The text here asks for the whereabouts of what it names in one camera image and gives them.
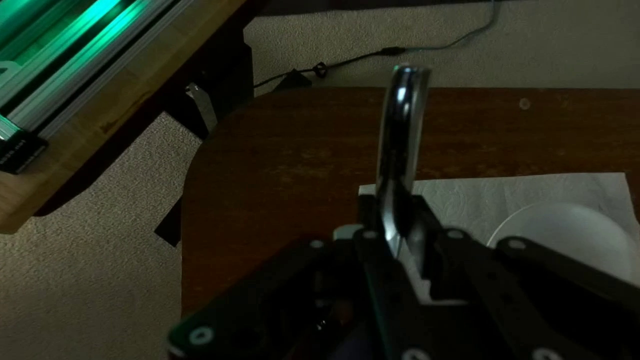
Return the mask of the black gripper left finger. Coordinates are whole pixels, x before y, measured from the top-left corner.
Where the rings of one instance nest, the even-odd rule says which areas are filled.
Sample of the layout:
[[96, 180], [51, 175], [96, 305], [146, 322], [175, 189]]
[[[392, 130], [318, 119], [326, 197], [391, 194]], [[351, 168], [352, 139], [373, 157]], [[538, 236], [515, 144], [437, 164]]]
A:
[[171, 360], [401, 360], [399, 263], [371, 227], [299, 242], [168, 332]]

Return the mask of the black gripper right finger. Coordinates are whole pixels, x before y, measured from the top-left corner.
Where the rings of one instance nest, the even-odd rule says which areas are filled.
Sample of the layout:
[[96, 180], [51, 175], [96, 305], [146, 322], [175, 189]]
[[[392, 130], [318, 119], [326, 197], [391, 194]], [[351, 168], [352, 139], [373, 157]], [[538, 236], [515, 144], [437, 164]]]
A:
[[433, 302], [413, 327], [434, 360], [640, 360], [639, 288], [531, 237], [479, 244], [414, 204]]

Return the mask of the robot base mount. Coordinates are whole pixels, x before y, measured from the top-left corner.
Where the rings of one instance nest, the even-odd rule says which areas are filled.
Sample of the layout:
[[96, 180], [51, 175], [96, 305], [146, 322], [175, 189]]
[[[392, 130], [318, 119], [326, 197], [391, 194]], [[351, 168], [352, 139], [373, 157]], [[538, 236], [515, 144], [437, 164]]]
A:
[[0, 0], [0, 232], [83, 189], [159, 113], [217, 122], [265, 0]]

